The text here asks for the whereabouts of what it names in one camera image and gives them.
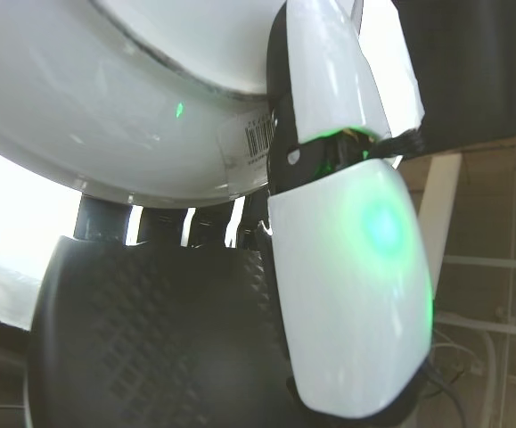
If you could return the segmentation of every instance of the black fabric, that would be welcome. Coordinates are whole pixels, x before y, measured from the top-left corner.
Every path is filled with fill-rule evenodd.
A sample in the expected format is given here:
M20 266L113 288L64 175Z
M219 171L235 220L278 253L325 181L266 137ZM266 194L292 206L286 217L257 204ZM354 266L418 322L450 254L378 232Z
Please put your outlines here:
M307 427L259 255L61 239L38 298L34 428Z
M427 152L516 135L516 0L395 4L426 115Z

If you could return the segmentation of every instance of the white label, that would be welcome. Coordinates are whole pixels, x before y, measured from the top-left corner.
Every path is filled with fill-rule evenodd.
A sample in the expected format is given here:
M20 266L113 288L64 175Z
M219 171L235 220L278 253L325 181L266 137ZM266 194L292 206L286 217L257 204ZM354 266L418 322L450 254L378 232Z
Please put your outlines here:
M218 130L229 193L247 193L267 182L267 152L274 127L267 108L228 120Z

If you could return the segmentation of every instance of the barcode sticker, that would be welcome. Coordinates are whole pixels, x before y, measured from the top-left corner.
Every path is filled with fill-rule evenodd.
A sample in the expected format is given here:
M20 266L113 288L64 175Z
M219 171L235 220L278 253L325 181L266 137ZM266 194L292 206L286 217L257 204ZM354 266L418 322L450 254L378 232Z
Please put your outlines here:
M247 193L267 182L267 152L273 138L267 108L240 114L218 130L230 194Z

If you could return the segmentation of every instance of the barcode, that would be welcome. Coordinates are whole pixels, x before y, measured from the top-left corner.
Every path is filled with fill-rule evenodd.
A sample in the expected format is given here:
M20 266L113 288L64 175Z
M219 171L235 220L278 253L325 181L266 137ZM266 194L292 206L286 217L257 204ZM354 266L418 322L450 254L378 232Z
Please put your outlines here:
M268 116L251 121L245 129L246 143L252 158L269 149L269 143L274 138L274 126Z

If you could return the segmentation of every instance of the black textured pad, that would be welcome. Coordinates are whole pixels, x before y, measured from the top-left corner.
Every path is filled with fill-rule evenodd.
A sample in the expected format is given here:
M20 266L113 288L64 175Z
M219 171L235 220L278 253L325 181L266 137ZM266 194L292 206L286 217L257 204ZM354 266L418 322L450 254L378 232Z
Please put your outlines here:
M35 428L307 426L259 255L62 239L28 358Z

